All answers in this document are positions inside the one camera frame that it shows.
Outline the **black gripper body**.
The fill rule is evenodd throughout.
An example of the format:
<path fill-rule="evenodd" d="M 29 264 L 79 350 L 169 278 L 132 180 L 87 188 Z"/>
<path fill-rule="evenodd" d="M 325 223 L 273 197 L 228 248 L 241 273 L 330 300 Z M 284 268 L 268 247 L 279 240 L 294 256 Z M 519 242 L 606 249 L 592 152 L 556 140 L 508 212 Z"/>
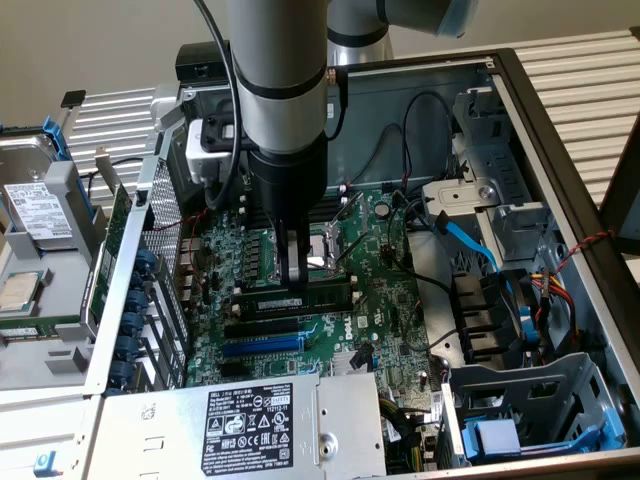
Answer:
<path fill-rule="evenodd" d="M 276 154 L 248 153 L 265 210 L 276 219 L 299 220 L 324 196 L 328 181 L 328 141 L 318 137 L 305 149 Z"/>

